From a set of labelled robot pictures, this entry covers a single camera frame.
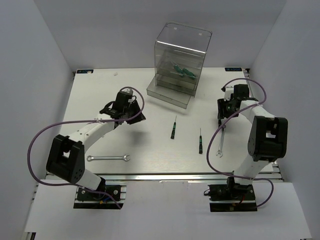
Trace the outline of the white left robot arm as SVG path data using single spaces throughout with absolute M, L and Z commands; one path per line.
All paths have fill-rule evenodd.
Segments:
M 124 87 L 114 101 L 107 103 L 96 118 L 69 135 L 57 135 L 50 148 L 46 171 L 67 181 L 69 184 L 88 189 L 94 199 L 105 196 L 105 180 L 86 169 L 85 153 L 99 139 L 123 123 L 129 125 L 146 118 L 139 106 L 136 91 Z

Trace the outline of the clear acrylic drawer cabinet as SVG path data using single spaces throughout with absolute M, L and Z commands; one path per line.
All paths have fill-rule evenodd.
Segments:
M 167 22 L 154 44 L 154 77 L 147 95 L 186 109 L 196 96 L 212 32 L 178 22 Z M 196 75 L 180 77 L 170 60 Z

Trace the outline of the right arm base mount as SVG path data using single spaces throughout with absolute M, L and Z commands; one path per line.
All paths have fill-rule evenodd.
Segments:
M 240 185 L 227 179 L 226 184 L 210 184 L 203 195 L 209 197 L 210 211 L 257 212 L 256 196 L 252 185 Z

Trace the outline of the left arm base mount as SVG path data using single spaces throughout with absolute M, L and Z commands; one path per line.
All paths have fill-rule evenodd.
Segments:
M 123 184 L 107 184 L 105 192 L 109 194 L 120 206 L 105 194 L 88 192 L 83 188 L 78 188 L 75 194 L 74 209 L 94 209 L 94 210 L 120 210 L 125 202 L 127 186 Z

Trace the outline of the small green black screwdriver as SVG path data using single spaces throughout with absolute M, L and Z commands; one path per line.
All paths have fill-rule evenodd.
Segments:
M 177 125 L 177 115 L 175 116 L 175 119 L 174 119 L 174 122 L 173 122 L 173 126 L 172 126 L 172 130 L 171 130 L 171 135 L 170 135 L 170 139 L 171 140 L 175 139 L 176 125 Z
M 203 138 L 202 138 L 202 130 L 199 129 L 199 146 L 198 146 L 198 153 L 201 155 L 203 153 Z

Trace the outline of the silver combination wrench right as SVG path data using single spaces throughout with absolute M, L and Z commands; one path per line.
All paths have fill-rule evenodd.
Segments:
M 225 138 L 225 128 L 226 128 L 226 126 L 222 125 L 219 147 L 218 147 L 218 150 L 216 152 L 216 156 L 218 156 L 219 158 L 221 158 L 223 156 L 223 144 L 224 144 L 224 138 Z

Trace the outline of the silver combination wrench left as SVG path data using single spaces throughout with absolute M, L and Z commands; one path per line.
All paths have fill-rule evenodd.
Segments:
M 89 155 L 86 160 L 88 162 L 92 162 L 92 161 L 116 161 L 116 160 L 120 160 L 120 161 L 124 161 L 124 162 L 128 162 L 130 161 L 130 155 L 129 154 L 125 154 L 122 156 L 92 156 Z

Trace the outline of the aluminium table frame rail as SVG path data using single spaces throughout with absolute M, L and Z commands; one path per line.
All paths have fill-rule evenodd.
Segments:
M 248 82 L 256 84 L 262 91 L 262 97 L 257 99 L 250 90 L 251 98 L 240 104 L 241 114 L 251 123 L 251 130 L 247 142 L 248 155 L 238 170 L 242 176 L 252 181 L 264 167 L 285 155 L 288 121 L 264 109 L 263 104 L 267 100 L 264 87 L 250 78 L 247 69 L 244 75 Z

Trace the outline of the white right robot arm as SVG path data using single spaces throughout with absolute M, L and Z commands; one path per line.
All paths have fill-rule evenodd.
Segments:
M 225 187 L 226 195 L 236 200 L 264 167 L 286 155 L 288 120 L 265 110 L 256 98 L 250 97 L 246 84 L 227 86 L 222 91 L 224 98 L 217 100 L 217 118 L 224 120 L 242 114 L 251 123 L 247 142 L 248 155 L 232 172 L 234 176 L 229 178 L 230 184 Z

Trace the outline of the large green handle screwdriver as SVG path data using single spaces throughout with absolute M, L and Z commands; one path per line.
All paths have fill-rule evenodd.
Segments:
M 178 73 L 180 76 L 184 75 L 183 69 L 173 60 L 169 61 L 172 64 L 173 69 L 175 70 L 176 73 Z
M 197 76 L 196 76 L 193 72 L 189 71 L 189 70 L 186 69 L 186 68 L 183 68 L 183 72 L 184 72 L 184 75 L 183 75 L 183 76 L 180 76 L 180 75 L 178 74 L 181 78 L 183 78 L 183 77 L 185 77 L 185 76 L 187 76 L 188 78 L 190 78 L 190 79 L 192 79 L 192 80 L 195 80 L 195 79 L 197 78 Z

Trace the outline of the silver combination wrench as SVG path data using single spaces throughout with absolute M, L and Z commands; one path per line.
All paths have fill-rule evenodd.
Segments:
M 218 156 L 219 158 L 221 158 L 223 156 L 223 144 L 224 144 L 224 138 L 225 138 L 225 128 L 226 128 L 226 126 L 222 125 L 219 147 L 218 147 L 218 150 L 216 152 L 216 156 Z
M 130 161 L 130 155 L 129 154 L 125 154 L 122 156 L 92 156 L 89 155 L 86 160 L 88 162 L 92 162 L 92 161 L 116 161 L 116 160 L 120 160 L 120 161 L 124 161 L 124 162 L 128 162 Z

